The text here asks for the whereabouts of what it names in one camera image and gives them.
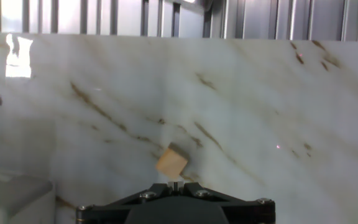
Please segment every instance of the bolt head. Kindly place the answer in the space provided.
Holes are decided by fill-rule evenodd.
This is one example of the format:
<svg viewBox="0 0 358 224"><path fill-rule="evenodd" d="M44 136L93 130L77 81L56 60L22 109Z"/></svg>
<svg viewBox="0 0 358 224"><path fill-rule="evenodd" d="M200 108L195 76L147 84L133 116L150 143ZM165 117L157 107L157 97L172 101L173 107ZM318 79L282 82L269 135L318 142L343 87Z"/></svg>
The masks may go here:
<svg viewBox="0 0 358 224"><path fill-rule="evenodd" d="M85 210L91 209L93 207L94 207L94 205L88 205L88 206L82 205L82 206L78 206L78 209L81 211L85 211Z"/></svg>
<svg viewBox="0 0 358 224"><path fill-rule="evenodd" d="M207 197L209 195L211 195L211 194L207 190L197 190L197 192L196 192L197 197Z"/></svg>
<svg viewBox="0 0 358 224"><path fill-rule="evenodd" d="M144 192L139 195L140 198L150 199L154 198L157 194L155 192Z"/></svg>
<svg viewBox="0 0 358 224"><path fill-rule="evenodd" d="M269 198L260 198L258 200L256 200L257 202L261 203L262 205L266 204L266 203L270 203L270 202L273 202L272 199L269 199Z"/></svg>

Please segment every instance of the brown vein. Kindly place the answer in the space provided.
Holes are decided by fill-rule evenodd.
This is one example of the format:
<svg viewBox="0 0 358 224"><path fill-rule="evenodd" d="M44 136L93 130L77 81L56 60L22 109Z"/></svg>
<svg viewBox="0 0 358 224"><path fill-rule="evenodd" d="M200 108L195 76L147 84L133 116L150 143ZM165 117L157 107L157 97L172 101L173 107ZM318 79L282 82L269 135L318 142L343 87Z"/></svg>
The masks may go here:
<svg viewBox="0 0 358 224"><path fill-rule="evenodd" d="M328 67L324 62L321 62L321 64L323 65L323 67L325 68L325 70L328 72Z"/></svg>
<svg viewBox="0 0 358 224"><path fill-rule="evenodd" d="M205 130L205 128L202 127L202 125L200 125L197 122L194 122L194 124L205 136L207 136L210 140L212 140L212 142L214 142L215 145L217 145L223 151L222 146L218 143L218 141L214 137L212 137L212 135L209 132L207 132L207 130Z"/></svg>
<svg viewBox="0 0 358 224"><path fill-rule="evenodd" d="M290 44L291 44L293 49L295 49L295 50L297 49L296 45L293 42L290 42Z"/></svg>
<svg viewBox="0 0 358 224"><path fill-rule="evenodd" d="M196 73L196 76L198 77L198 80L199 80L202 84L204 84L204 85L210 87L210 88L213 89L213 90L216 90L216 88L214 87L213 83L210 82L210 81L206 81L201 74Z"/></svg>
<svg viewBox="0 0 358 224"><path fill-rule="evenodd" d="M197 148L203 147L203 145L202 145L202 143L201 143L201 140L199 140L198 138L195 138L195 137L193 137L193 136L191 136L190 138L191 138L191 140L193 140L193 141L196 143Z"/></svg>
<svg viewBox="0 0 358 224"><path fill-rule="evenodd" d="M125 125L118 123L117 121L113 120L113 118L107 114L107 112L105 112L104 110L102 110L97 104L93 103L90 96L88 94L86 94L85 92L81 91L73 82L70 82L71 84L71 89L73 89L73 91L75 92L75 94L82 99L82 101L84 101L84 103L86 103L90 108L94 109L97 113L99 113L102 117L106 118L107 120L109 120L112 124L116 125L119 129L121 129L122 131L124 131L125 133L127 133L129 135L129 137L134 138L134 139L138 139L140 141L143 142L149 142L157 147L159 147L160 149L162 149L163 147L153 141L151 141L149 138L147 137L142 137L142 136L135 136L132 135L130 133L128 133L127 128L125 127Z"/></svg>
<svg viewBox="0 0 358 224"><path fill-rule="evenodd" d="M55 200L56 200L57 204L62 206L62 207L68 207L68 208L71 208L71 209L76 208L73 204L71 204L70 202L67 202L66 200L62 199L59 196L56 196Z"/></svg>
<svg viewBox="0 0 358 224"><path fill-rule="evenodd" d="M317 46L317 47L323 49L324 51L327 51L326 48L323 47L323 46L320 44L320 42L318 42L317 40L312 40L311 42L314 43L315 46Z"/></svg>
<svg viewBox="0 0 358 224"><path fill-rule="evenodd" d="M332 55L327 54L324 56L324 60L334 65L335 67L340 68L339 60Z"/></svg>
<svg viewBox="0 0 358 224"><path fill-rule="evenodd" d="M123 131L127 131L127 128L112 119L110 115L108 115L104 110L102 110L97 104L93 103L90 96L86 94L85 92L81 91L74 83L70 82L71 89L75 92L75 94L80 97L88 106L90 106L92 109L94 109L97 113L99 113L101 116L105 117L107 120L112 122L112 124L115 124L118 126L119 129Z"/></svg>
<svg viewBox="0 0 358 224"><path fill-rule="evenodd" d="M222 146L218 143L218 141L212 137L212 135L207 132L207 130L205 130L204 127L202 127L202 125L200 125L197 122L194 122L194 124L196 125L196 127L207 137L209 138L212 142L214 142L219 148L220 150L223 152L223 154L227 157L227 159L229 159L235 166L238 166L238 168L240 168L244 173L246 173L247 175L249 175L250 177L252 177L254 180L256 180L258 183L262 184L262 185L266 185L266 183L259 178L257 175L255 175L254 173L252 173L251 171L249 171L248 169L246 169L245 167L243 167L242 165L238 164L237 161L231 157L229 154L227 154Z"/></svg>
<svg viewBox="0 0 358 224"><path fill-rule="evenodd" d="M296 59L298 59L299 63L301 63L302 65L304 64L302 58L298 55L298 52L295 52L296 53Z"/></svg>
<svg viewBox="0 0 358 224"><path fill-rule="evenodd" d="M294 156L295 156L297 159L299 159L298 153L296 153L294 150L292 150L292 153L294 154Z"/></svg>

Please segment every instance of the wooden cube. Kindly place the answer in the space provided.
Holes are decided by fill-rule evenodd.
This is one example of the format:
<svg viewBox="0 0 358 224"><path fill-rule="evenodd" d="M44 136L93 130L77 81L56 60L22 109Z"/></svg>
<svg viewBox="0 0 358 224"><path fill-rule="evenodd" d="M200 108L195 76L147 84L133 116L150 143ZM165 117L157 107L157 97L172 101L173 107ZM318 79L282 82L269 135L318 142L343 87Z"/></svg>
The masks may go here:
<svg viewBox="0 0 358 224"><path fill-rule="evenodd" d="M188 162L188 154L176 144L171 143L158 160L155 168L171 179L179 177Z"/></svg>

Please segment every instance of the marble slab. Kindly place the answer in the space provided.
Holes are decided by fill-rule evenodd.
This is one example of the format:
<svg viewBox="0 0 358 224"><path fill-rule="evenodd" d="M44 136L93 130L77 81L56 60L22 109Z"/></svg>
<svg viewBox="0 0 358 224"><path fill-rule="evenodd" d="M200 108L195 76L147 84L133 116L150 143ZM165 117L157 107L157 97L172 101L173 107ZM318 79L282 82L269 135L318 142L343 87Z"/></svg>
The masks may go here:
<svg viewBox="0 0 358 224"><path fill-rule="evenodd" d="M0 169L56 184L57 223L168 179L358 223L358 43L0 34Z"/></svg>

